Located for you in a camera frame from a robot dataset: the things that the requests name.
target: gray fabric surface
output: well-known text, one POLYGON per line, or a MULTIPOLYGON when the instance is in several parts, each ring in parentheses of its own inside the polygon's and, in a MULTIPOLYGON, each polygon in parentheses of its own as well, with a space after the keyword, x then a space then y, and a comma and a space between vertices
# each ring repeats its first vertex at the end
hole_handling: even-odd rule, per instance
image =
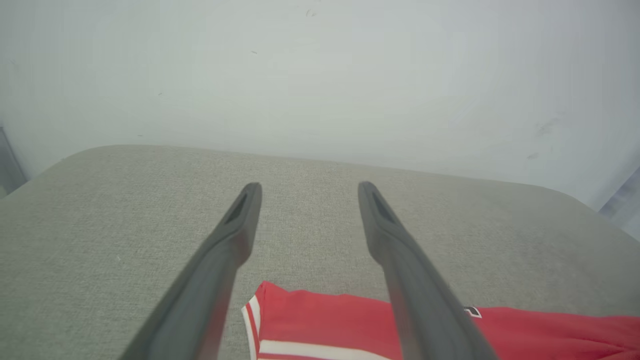
POLYGON ((387 299, 356 186, 378 186, 462 303, 640 315, 640 243, 535 186, 200 149, 73 155, 0 200, 0 356, 113 359, 244 184, 264 198, 220 359, 260 282, 387 299))

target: white stripe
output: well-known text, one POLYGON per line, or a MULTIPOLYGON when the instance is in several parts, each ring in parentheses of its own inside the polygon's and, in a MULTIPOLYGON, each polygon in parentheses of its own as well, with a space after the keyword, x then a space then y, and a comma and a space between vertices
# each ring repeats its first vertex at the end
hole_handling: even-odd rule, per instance
POLYGON ((384 356, 357 348, 330 347, 289 341, 260 341, 261 354, 319 357, 326 360, 389 360, 384 356))
POLYGON ((251 321, 249 321, 249 313, 246 310, 246 306, 240 309, 242 317, 244 318, 244 326, 246 327, 246 337, 249 338, 249 354, 251 360, 255 360, 255 341, 253 340, 253 331, 251 330, 251 321))
POLYGON ((249 300, 249 306, 251 306, 251 312, 253 313, 253 322, 255 323, 255 332, 260 337, 260 304, 258 298, 255 295, 249 300))

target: red garment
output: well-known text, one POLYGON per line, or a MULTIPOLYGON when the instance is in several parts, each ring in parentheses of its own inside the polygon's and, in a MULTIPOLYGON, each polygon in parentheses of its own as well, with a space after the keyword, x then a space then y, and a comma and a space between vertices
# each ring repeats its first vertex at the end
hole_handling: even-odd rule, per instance
MULTIPOLYGON (((502 360, 640 359, 640 318, 467 307, 502 360)), ((263 282, 242 308, 251 359, 402 360, 391 304, 263 282)))

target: white wall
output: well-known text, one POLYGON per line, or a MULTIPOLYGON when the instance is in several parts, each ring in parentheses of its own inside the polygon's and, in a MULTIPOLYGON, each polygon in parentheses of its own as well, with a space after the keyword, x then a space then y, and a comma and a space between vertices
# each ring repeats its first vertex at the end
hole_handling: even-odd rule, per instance
POLYGON ((0 6, 0 122, 29 177, 172 144, 537 184, 598 209, 640 154, 634 0, 0 6))

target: red shirt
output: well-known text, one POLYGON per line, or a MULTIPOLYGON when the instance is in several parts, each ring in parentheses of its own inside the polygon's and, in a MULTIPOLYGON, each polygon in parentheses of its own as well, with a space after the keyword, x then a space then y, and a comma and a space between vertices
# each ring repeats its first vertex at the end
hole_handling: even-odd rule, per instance
MULTIPOLYGON (((640 318, 465 310, 502 360, 640 359, 640 318)), ((388 302, 263 282, 242 312, 252 360, 402 360, 388 302)))

